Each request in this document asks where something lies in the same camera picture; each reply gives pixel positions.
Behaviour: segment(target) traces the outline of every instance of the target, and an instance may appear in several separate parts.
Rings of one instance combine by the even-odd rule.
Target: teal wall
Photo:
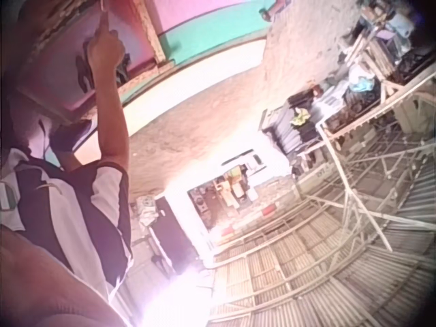
[[[163,51],[178,65],[216,46],[244,35],[267,29],[259,10],[274,0],[257,0],[232,5],[190,20],[161,35]]]

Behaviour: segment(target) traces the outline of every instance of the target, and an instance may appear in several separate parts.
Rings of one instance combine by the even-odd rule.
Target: cloth
[[[294,126],[301,126],[306,123],[309,118],[311,118],[311,115],[307,109],[295,108],[295,111],[298,115],[291,120],[291,124]]]
[[[95,161],[68,174],[11,149],[1,177],[1,224],[110,300],[132,263],[126,171]]]

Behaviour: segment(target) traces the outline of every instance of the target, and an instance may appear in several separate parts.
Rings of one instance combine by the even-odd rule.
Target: floor
[[[294,0],[270,28],[261,66],[197,94],[132,136],[131,197],[163,191],[249,137],[264,109],[327,77],[337,68],[337,40],[358,15],[352,0]]]

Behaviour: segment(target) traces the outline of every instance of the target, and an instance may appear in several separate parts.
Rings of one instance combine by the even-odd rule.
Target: hand
[[[123,60],[125,49],[118,38],[118,32],[109,31],[109,17],[102,13],[100,24],[88,45],[88,61],[93,71],[94,81],[114,76],[116,67]]]

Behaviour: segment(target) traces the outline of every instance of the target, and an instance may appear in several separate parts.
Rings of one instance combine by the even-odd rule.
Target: blue cloth
[[[366,77],[359,77],[359,83],[358,84],[350,84],[349,88],[353,92],[365,92],[365,91],[371,91],[374,88],[374,79],[369,79]]]

